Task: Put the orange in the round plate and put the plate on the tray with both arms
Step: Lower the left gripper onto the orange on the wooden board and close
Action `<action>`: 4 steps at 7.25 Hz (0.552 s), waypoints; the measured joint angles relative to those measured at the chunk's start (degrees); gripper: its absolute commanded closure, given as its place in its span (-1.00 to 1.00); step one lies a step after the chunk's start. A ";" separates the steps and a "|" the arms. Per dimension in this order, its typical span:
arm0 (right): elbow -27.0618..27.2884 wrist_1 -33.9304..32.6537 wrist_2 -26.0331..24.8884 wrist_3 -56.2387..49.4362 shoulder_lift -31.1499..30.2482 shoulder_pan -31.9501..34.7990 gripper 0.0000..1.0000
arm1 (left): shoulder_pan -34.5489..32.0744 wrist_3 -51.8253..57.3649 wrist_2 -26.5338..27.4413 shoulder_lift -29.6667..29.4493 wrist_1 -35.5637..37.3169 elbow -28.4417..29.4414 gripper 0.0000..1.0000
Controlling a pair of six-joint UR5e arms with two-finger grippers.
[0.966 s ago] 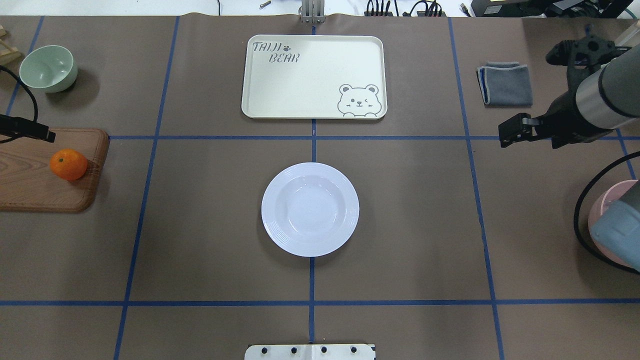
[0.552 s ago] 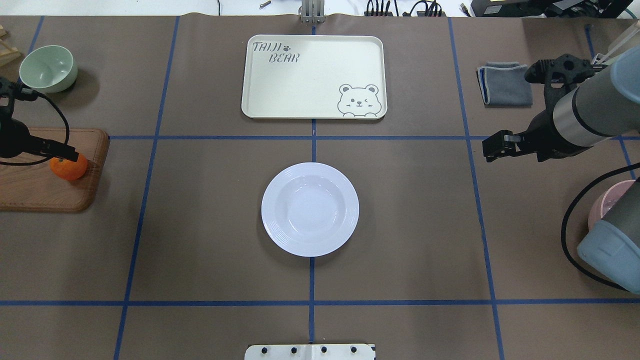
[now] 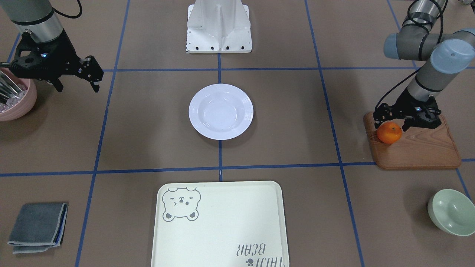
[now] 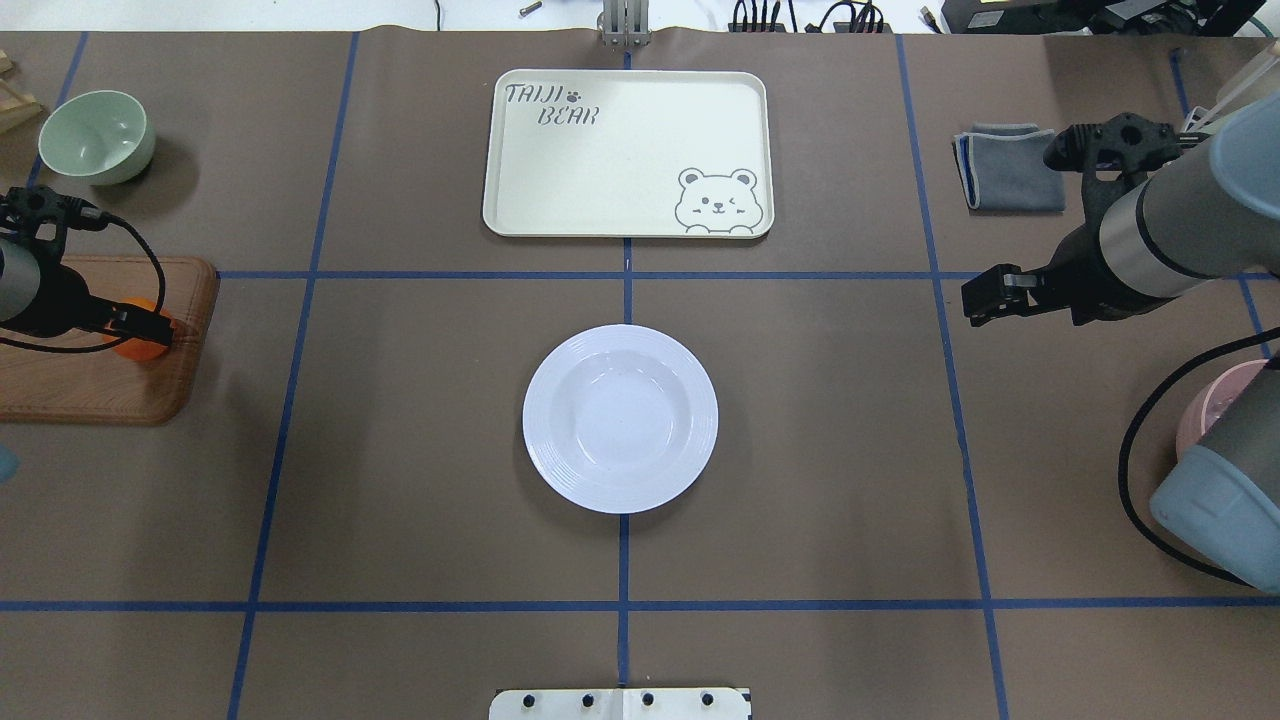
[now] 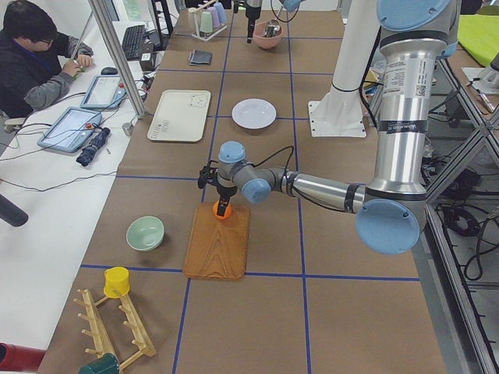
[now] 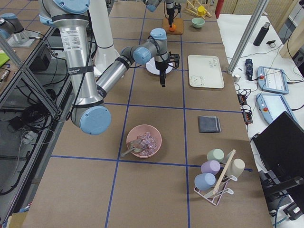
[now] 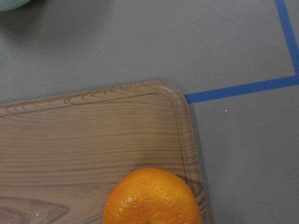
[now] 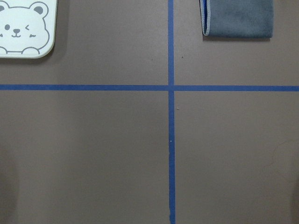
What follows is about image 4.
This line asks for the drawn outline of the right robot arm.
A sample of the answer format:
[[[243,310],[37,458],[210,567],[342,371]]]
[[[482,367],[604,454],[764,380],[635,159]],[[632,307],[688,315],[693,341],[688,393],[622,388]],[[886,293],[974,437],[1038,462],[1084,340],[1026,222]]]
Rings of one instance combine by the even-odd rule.
[[[1277,355],[1257,357],[1234,396],[1138,498],[1134,456],[1158,405],[1192,377],[1236,355],[1277,347],[1277,328],[1213,319],[1210,302],[1252,273],[1277,279],[1277,95],[1256,99],[1201,132],[1135,113],[1052,133],[1046,168],[1080,181],[1082,219],[1039,266],[998,264],[961,288],[974,327],[1006,316],[1065,313],[1075,325],[1175,311],[1211,343],[1143,398],[1119,441],[1123,514],[1157,551],[1193,571],[1277,593]]]

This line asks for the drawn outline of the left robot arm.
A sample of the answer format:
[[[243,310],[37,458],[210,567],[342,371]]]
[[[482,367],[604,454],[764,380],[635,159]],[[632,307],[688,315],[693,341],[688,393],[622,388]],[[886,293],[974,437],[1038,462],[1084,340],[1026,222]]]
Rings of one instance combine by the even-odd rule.
[[[133,340],[169,348],[177,327],[173,319],[163,314],[166,278],[150,247],[143,246],[143,250],[157,275],[154,309],[95,296],[81,273],[49,252],[27,247],[17,240],[4,240],[3,329],[24,338],[4,336],[3,345],[55,355],[97,354]],[[108,341],[76,347],[46,342],[70,331],[105,334]]]

